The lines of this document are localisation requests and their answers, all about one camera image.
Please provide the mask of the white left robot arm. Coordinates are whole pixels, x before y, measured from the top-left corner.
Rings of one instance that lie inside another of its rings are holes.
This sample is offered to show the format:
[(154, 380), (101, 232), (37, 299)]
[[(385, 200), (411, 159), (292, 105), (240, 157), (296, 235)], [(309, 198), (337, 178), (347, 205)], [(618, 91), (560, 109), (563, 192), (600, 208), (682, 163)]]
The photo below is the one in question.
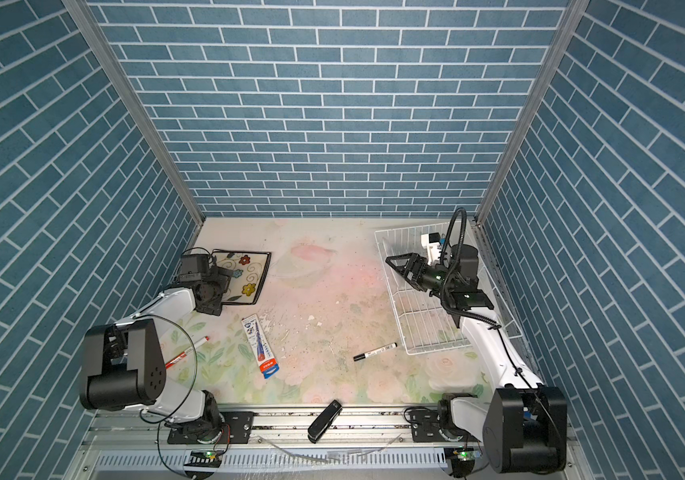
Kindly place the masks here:
[[(268, 273), (256, 264), (256, 253), (192, 247), (180, 256), (174, 282), (134, 314), (90, 328), (82, 342), (80, 404), (87, 410), (120, 411), (136, 407), (154, 414), (154, 424), (170, 428), (171, 444), (216, 444), (228, 436), (232, 420), (214, 394), (168, 379), (168, 369), (200, 357), (204, 340), (190, 340), (192, 328), (182, 317), (198, 312), (222, 314), (226, 305), (254, 304)], [(170, 331), (190, 345), (172, 359), (164, 358), (160, 334)]]

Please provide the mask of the floral square plate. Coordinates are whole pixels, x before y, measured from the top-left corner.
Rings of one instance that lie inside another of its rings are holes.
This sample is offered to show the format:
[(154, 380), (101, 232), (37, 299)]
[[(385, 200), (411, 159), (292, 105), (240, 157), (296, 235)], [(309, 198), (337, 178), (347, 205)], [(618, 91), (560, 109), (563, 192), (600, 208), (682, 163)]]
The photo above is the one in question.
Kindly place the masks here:
[(266, 276), (270, 270), (272, 254), (256, 251), (214, 250), (216, 266), (230, 270), (232, 279), (224, 293), (224, 305), (254, 305), (258, 303)]

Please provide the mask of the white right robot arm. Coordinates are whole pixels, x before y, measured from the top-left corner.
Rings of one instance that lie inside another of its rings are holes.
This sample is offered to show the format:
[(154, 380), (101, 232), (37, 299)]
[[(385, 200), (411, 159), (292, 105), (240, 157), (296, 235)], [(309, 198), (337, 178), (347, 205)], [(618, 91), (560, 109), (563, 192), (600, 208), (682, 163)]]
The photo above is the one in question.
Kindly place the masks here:
[(467, 213), (457, 208), (446, 233), (430, 232), (424, 252), (385, 258), (411, 289), (436, 300), (482, 360), (491, 398), (448, 393), (436, 407), (438, 431), (451, 441), (476, 441), (497, 473), (552, 474), (567, 463), (567, 402), (546, 385), (510, 341), (478, 276), (479, 253), (465, 240)]

